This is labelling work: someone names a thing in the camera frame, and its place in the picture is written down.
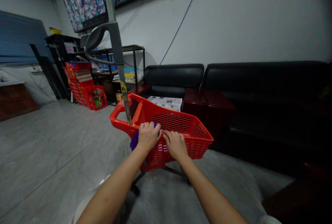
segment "purple item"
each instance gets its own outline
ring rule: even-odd
[[[138,132],[139,132],[139,131],[136,132],[134,138],[133,138],[132,141],[130,142],[130,148],[131,148],[131,151],[133,151],[133,150],[136,148],[137,144],[138,144]]]

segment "hand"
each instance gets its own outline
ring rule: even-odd
[[[141,147],[146,152],[152,150],[162,135],[163,130],[160,128],[160,124],[157,124],[155,127],[153,122],[141,124],[139,127],[137,146]]]
[[[166,141],[170,155],[177,161],[184,157],[188,157],[186,142],[184,141],[183,135],[173,131],[164,131],[164,133],[166,135],[163,135],[163,137]]]

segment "blue cable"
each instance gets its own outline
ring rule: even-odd
[[[183,23],[184,18],[185,18],[186,15],[187,15],[187,12],[188,12],[189,7],[190,7],[190,5],[191,5],[192,2],[193,2],[193,0],[190,1],[190,4],[189,4],[189,6],[188,6],[188,8],[187,8],[187,10],[186,10],[186,13],[185,13],[184,16],[183,16],[183,19],[182,19],[182,21],[181,21],[181,24],[180,24],[179,28],[177,29],[177,31],[176,31],[176,33],[175,33],[175,36],[173,37],[173,40],[172,40],[172,42],[170,43],[170,45],[169,45],[169,47],[168,47],[168,49],[167,49],[167,51],[166,51],[166,54],[164,55],[164,57],[163,57],[162,61],[159,63],[159,65],[162,64],[163,60],[165,59],[165,57],[166,57],[166,55],[167,55],[167,52],[169,51],[169,48],[172,46],[172,43],[173,43],[173,41],[174,41],[174,39],[175,39],[175,37],[176,37],[176,35],[177,35],[177,33],[178,33],[178,31],[179,31],[179,29],[180,29],[182,23]]]

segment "forearm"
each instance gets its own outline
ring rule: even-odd
[[[147,154],[147,151],[137,146],[93,196],[77,223],[112,223]]]
[[[191,182],[210,223],[247,223],[190,157],[179,159],[179,163]]]

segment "shopping cart basket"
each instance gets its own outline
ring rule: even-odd
[[[128,94],[129,104],[132,100],[138,102],[136,112],[132,118],[132,125],[117,119],[120,112],[125,111],[123,102],[116,105],[110,115],[112,125],[126,132],[131,139],[134,138],[141,123],[159,123],[163,130],[177,131],[184,136],[188,155],[192,159],[203,157],[213,138],[201,121],[190,114],[172,111],[155,105],[153,102],[136,94]],[[145,162],[141,166],[141,172],[149,172],[155,169],[165,169],[165,163],[174,161],[167,150],[166,142],[161,137],[156,146],[149,152]]]

